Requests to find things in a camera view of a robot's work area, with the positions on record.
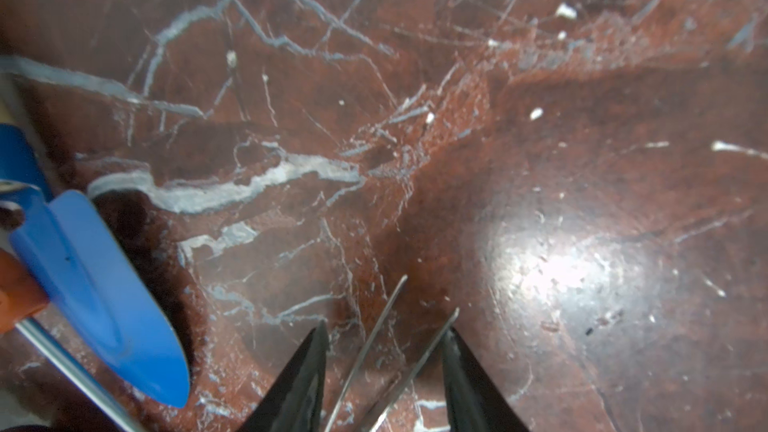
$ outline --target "hand trowel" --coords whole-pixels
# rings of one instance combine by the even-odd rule
[[[168,319],[88,198],[70,190],[46,203],[40,185],[8,165],[31,153],[0,143],[0,202],[24,212],[9,238],[14,251],[116,374],[159,402],[183,407],[189,369]]]

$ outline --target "metal shaft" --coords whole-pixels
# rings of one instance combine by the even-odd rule
[[[427,349],[424,350],[422,356],[418,361],[410,368],[408,374],[404,375],[397,383],[395,383],[382,398],[376,402],[373,407],[368,411],[368,414],[362,418],[358,432],[374,432],[384,422],[387,412],[395,405],[403,392],[406,391],[408,386],[413,382],[418,373],[424,367],[424,364],[429,360],[429,356],[435,351],[438,344],[442,340],[442,336],[451,328],[456,319],[458,318],[458,307],[453,311],[453,314],[448,320],[440,327],[440,330],[432,336],[432,340],[429,341]]]
[[[397,283],[395,290],[392,291],[392,295],[389,296],[389,301],[387,301],[386,305],[384,306],[384,310],[382,311],[381,315],[379,315],[379,320],[376,321],[376,325],[373,326],[373,330],[371,330],[371,333],[368,336],[368,340],[362,345],[362,349],[360,349],[360,353],[357,355],[357,359],[355,359],[355,363],[352,366],[352,369],[350,370],[350,375],[347,376],[346,381],[344,382],[344,385],[341,388],[339,399],[336,401],[336,405],[333,406],[333,411],[331,412],[331,415],[328,417],[328,422],[326,422],[325,432],[330,432],[331,429],[333,428],[333,422],[336,420],[336,416],[339,414],[339,410],[341,409],[341,403],[344,401],[346,392],[350,389],[352,379],[354,379],[355,374],[357,374],[357,371],[362,366],[362,362],[366,360],[368,351],[371,350],[371,346],[373,345],[373,339],[376,338],[376,335],[379,333],[379,330],[381,330],[381,327],[384,325],[384,320],[386,319],[386,316],[389,314],[389,311],[392,310],[392,306],[395,304],[395,300],[397,299],[397,296],[400,294],[400,291],[402,290],[402,286],[406,283],[407,280],[408,280],[408,275],[403,275],[400,278],[400,282]]]
[[[41,325],[33,318],[26,318],[16,323],[16,329],[32,342],[43,355],[62,371],[85,395],[91,399],[109,418],[125,432],[147,432],[141,424],[128,415],[128,412],[91,376],[87,370],[74,360]]]

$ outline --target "blue handle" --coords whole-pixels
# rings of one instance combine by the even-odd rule
[[[0,180],[30,184],[42,190],[46,201],[53,199],[24,132],[5,123],[0,123]]]

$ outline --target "marble countertop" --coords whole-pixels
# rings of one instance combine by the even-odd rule
[[[457,306],[532,430],[768,420],[768,0],[0,0],[61,187],[87,191],[235,430],[318,321],[326,408],[403,274],[335,430]],[[16,334],[0,383],[108,427]],[[446,427],[437,362],[382,430]]]

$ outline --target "orange handle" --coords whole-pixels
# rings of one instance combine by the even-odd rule
[[[48,305],[48,296],[16,257],[0,248],[0,334]]]

